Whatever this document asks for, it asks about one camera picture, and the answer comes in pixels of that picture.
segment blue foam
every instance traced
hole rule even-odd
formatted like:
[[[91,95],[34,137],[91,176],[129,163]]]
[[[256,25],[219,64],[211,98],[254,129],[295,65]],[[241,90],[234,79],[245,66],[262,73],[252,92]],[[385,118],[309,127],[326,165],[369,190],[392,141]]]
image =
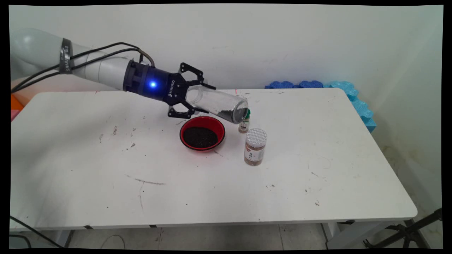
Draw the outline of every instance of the blue foam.
[[[293,83],[289,81],[284,82],[272,82],[270,85],[266,85],[265,89],[281,89],[281,88],[293,88]]]
[[[356,90],[354,88],[354,85],[350,82],[344,81],[344,82],[338,82],[338,81],[334,81],[334,82],[330,82],[326,85],[326,87],[335,87],[335,88],[340,88],[342,89],[345,94],[347,95],[348,99],[350,101],[354,101],[356,100],[357,96],[358,96],[358,90]]]
[[[298,84],[298,86],[298,88],[323,88],[323,84],[316,80],[313,80],[311,82],[304,80],[300,84]]]
[[[367,123],[370,119],[372,119],[373,112],[367,108],[367,103],[357,98],[355,101],[352,101],[352,105],[355,107],[356,112],[358,112],[358,115],[364,123]]]
[[[375,127],[377,127],[377,124],[373,121],[372,118],[367,123],[365,123],[365,125],[369,132],[372,132],[375,129]]]

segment jar lid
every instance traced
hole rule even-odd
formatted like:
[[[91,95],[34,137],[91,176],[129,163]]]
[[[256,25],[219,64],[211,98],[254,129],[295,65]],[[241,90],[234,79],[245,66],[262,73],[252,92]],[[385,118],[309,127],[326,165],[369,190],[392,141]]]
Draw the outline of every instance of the jar lid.
[[[263,147],[267,143],[267,134],[265,131],[253,128],[246,133],[246,143],[252,147]]]

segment spice jar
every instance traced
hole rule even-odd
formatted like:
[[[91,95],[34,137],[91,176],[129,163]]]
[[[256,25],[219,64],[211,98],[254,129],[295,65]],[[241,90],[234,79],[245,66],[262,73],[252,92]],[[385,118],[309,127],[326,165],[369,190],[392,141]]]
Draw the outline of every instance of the spice jar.
[[[251,110],[248,109],[245,119],[239,124],[239,132],[246,133],[248,131],[248,126],[250,125],[250,114]]]
[[[257,166],[262,163],[266,143],[267,134],[265,131],[253,128],[246,133],[245,162],[248,165]]]

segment clear plastic jar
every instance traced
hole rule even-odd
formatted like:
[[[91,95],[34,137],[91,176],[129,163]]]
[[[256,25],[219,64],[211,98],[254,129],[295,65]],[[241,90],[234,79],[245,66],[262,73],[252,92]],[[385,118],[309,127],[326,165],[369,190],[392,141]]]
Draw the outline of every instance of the clear plastic jar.
[[[251,166],[261,164],[266,144],[267,134],[265,131],[258,128],[250,129],[246,133],[245,162]]]
[[[191,105],[234,124],[242,122],[248,113],[248,102],[245,99],[202,85],[190,86],[186,100]]]

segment black cable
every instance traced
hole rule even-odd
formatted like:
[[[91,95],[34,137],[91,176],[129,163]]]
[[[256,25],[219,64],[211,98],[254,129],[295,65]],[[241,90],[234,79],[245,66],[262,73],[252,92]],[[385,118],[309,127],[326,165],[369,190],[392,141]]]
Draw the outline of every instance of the black cable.
[[[22,238],[22,239],[24,239],[24,240],[27,242],[28,248],[31,249],[31,243],[30,243],[30,241],[28,240],[27,237],[25,237],[25,236],[23,236],[23,235],[10,235],[10,237],[17,237],[17,238]]]
[[[77,65],[77,66],[74,66],[74,67],[72,67],[72,70],[76,70],[76,69],[81,68],[81,67],[83,67],[83,66],[85,66],[85,65],[88,65],[88,64],[90,64],[90,63],[93,63],[93,62],[102,60],[102,59],[104,59],[104,58],[107,58],[107,57],[110,57],[110,56],[113,56],[113,55],[117,55],[117,54],[122,53],[122,52],[127,52],[127,51],[139,51],[139,49],[136,49],[136,48],[126,48],[126,49],[121,49],[121,50],[115,51],[115,52],[113,52],[113,53],[110,53],[110,54],[107,54],[107,55],[103,55],[103,56],[100,56],[100,57],[95,58],[95,59],[93,59],[93,60],[89,60],[88,62],[84,62],[84,63],[82,63],[82,64],[79,64],[79,65]]]
[[[42,71],[40,71],[40,72],[38,72],[38,73],[35,73],[35,74],[29,76],[28,78],[26,78],[25,80],[23,80],[23,81],[21,81],[19,84],[17,84],[17,86],[13,87],[13,88],[11,89],[11,93],[17,92],[16,90],[17,90],[18,88],[20,88],[22,85],[24,85],[26,82],[28,82],[30,79],[33,79],[34,77],[39,76],[39,75],[41,75],[42,73],[45,73],[45,72],[54,70],[54,69],[58,68],[58,66],[60,66],[60,65],[55,65],[55,66],[49,67],[49,68],[47,68],[47,69],[45,69],[45,70],[42,70]]]
[[[56,76],[56,75],[58,75],[58,74],[60,74],[59,71],[54,72],[54,73],[51,73],[51,74],[48,74],[48,75],[45,75],[45,76],[42,76],[42,77],[40,77],[39,79],[30,81],[29,83],[27,83],[27,84],[25,84],[25,85],[22,85],[20,88],[14,90],[14,91],[11,91],[11,93],[19,92],[20,90],[25,89],[25,88],[27,88],[27,87],[33,85],[33,84],[36,83],[36,82],[39,82],[39,81],[44,80],[44,79],[46,79],[46,78],[50,78],[50,77]]]
[[[18,219],[16,219],[16,218],[12,217],[11,215],[9,216],[9,218],[10,218],[11,220],[13,220],[13,221],[15,221],[15,222],[21,224],[22,226],[24,226],[24,227],[30,229],[31,231],[33,231],[33,233],[35,233],[35,234],[37,234],[38,236],[40,236],[40,237],[46,239],[47,241],[49,241],[50,243],[52,243],[52,244],[55,245],[56,247],[58,247],[58,248],[63,248],[63,246],[61,246],[61,245],[57,244],[56,242],[52,241],[52,240],[51,240],[50,238],[48,238],[47,236],[45,236],[45,235],[39,233],[39,232],[36,231],[34,228],[32,228],[32,227],[28,226],[27,224],[21,222],[20,220],[18,220]]]
[[[72,59],[75,59],[75,58],[78,58],[78,57],[81,57],[81,56],[84,56],[84,55],[87,55],[87,54],[90,54],[90,53],[93,53],[93,52],[96,52],[96,51],[99,51],[99,50],[103,50],[103,49],[106,49],[106,48],[109,48],[109,47],[113,47],[113,46],[116,46],[116,45],[126,45],[126,46],[130,46],[130,47],[132,47],[132,48],[127,48],[127,49],[118,50],[118,51],[115,51],[115,52],[113,52],[113,53],[110,53],[110,54],[107,54],[107,55],[104,55],[104,56],[95,58],[95,59],[93,59],[93,60],[90,60],[90,61],[88,61],[88,62],[85,62],[85,63],[83,63],[83,64],[80,64],[80,65],[77,65],[77,66],[73,67],[72,70],[78,69],[78,68],[80,68],[80,67],[83,67],[83,66],[85,66],[85,65],[88,65],[88,64],[93,63],[93,62],[95,62],[95,61],[99,61],[99,60],[102,60],[102,59],[104,59],[104,58],[107,58],[107,57],[110,57],[110,56],[113,56],[113,55],[116,55],[116,54],[119,54],[119,53],[122,53],[122,52],[127,52],[127,51],[138,51],[138,52],[140,53],[140,61],[142,61],[142,59],[143,59],[142,56],[145,56],[145,57],[151,62],[151,66],[154,66],[154,67],[155,67],[154,60],[151,58],[151,56],[149,56],[147,53],[145,53],[144,51],[142,51],[139,47],[137,47],[137,46],[135,46],[135,45],[132,45],[132,44],[129,44],[129,43],[125,43],[125,42],[117,42],[117,43],[113,43],[113,44],[110,44],[110,45],[107,45],[107,46],[104,46],[104,47],[99,47],[99,48],[91,49],[91,50],[88,50],[88,51],[79,53],[79,54],[77,54],[77,55],[71,56],[71,60],[72,60]],[[46,79],[46,78],[49,78],[49,77],[52,77],[52,76],[55,76],[55,75],[59,74],[59,72],[57,72],[57,73],[52,73],[51,75],[44,76],[44,77],[42,77],[42,78],[40,78],[40,79],[38,79],[38,80],[34,80],[34,81],[32,81],[32,82],[30,82],[30,83],[28,83],[28,84],[25,85],[26,82],[28,82],[29,80],[33,79],[34,77],[36,77],[36,76],[38,76],[38,75],[41,75],[42,73],[45,73],[45,72],[47,72],[47,71],[54,70],[54,69],[56,69],[56,68],[58,68],[58,67],[59,67],[59,65],[55,65],[55,66],[49,67],[49,68],[47,68],[47,69],[45,69],[45,70],[42,70],[42,71],[40,71],[40,72],[38,72],[38,73],[35,73],[35,74],[29,76],[28,78],[26,78],[25,80],[23,80],[22,82],[20,82],[19,84],[17,84],[13,89],[11,89],[11,93],[18,92],[18,91],[20,91],[20,90],[22,90],[22,89],[24,89],[24,88],[26,88],[26,87],[29,87],[30,85],[33,85],[33,84],[36,83],[36,82],[39,82],[39,81],[41,81],[41,80],[43,80],[43,79]]]
[[[91,64],[91,63],[93,63],[93,62],[102,60],[102,59],[107,58],[107,57],[110,57],[110,56],[117,55],[117,54],[122,53],[122,52],[127,52],[127,51],[138,51],[138,50],[139,50],[139,49],[136,49],[136,48],[126,48],[126,49],[121,49],[121,50],[115,51],[115,52],[113,52],[113,53],[106,54],[106,55],[100,56],[100,57],[98,57],[98,58],[92,59],[92,60],[90,60],[90,61],[84,62],[84,63],[82,63],[82,64],[79,64],[79,65],[77,65],[77,66],[74,66],[74,67],[72,67],[72,70],[76,70],[76,69],[81,68],[81,67],[83,67],[83,66],[85,66],[85,65]],[[39,75],[39,74],[42,74],[42,73],[44,73],[45,71],[51,71],[51,70],[53,70],[53,69],[55,69],[55,68],[56,68],[55,66],[49,67],[49,68],[47,68],[47,69],[45,69],[45,70],[43,70],[43,71],[40,71],[40,72],[34,74],[33,76],[37,76],[37,75]],[[46,78],[50,78],[50,77],[56,76],[56,75],[58,75],[58,74],[60,74],[59,71],[54,72],[54,73],[51,73],[51,74],[48,74],[48,75],[45,75],[45,76],[43,76],[43,77],[40,77],[39,79],[30,81],[30,82],[27,83],[27,84],[25,84],[25,82],[26,82],[27,80],[25,80],[25,82],[22,81],[21,83],[19,83],[19,85],[21,85],[21,86],[20,86],[19,88],[16,88],[16,87],[18,87],[19,85],[15,86],[15,87],[13,88],[13,90],[11,90],[11,92],[12,92],[12,93],[19,92],[20,90],[25,89],[25,88],[27,88],[27,87],[33,85],[33,84],[36,83],[36,82],[39,82],[39,81],[44,80],[44,79],[46,79]]]

